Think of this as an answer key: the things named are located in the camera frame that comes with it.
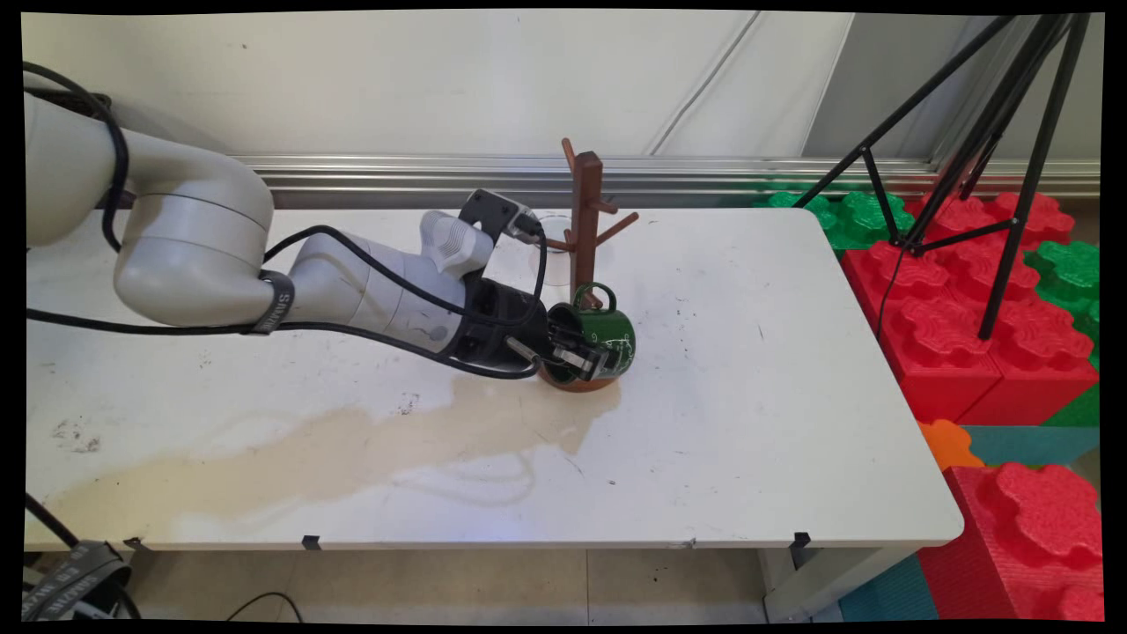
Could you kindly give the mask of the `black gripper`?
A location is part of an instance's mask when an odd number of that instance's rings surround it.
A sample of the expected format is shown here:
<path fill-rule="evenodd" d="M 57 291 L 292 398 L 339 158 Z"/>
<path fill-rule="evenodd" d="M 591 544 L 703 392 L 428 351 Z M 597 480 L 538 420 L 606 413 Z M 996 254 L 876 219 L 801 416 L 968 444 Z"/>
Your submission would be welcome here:
<path fill-rule="evenodd" d="M 549 324 L 547 309 L 533 294 L 479 277 L 467 286 L 465 309 L 502 321 L 518 321 L 522 325 L 495 325 L 490 322 L 464 320 L 453 339 L 453 357 L 465 364 L 495 370 L 524 370 L 530 361 L 506 342 L 514 337 L 534 350 L 541 368 L 551 378 L 611 377 L 611 349 L 586 346 L 582 330 L 564 324 Z M 551 343 L 556 347 L 551 350 Z"/>

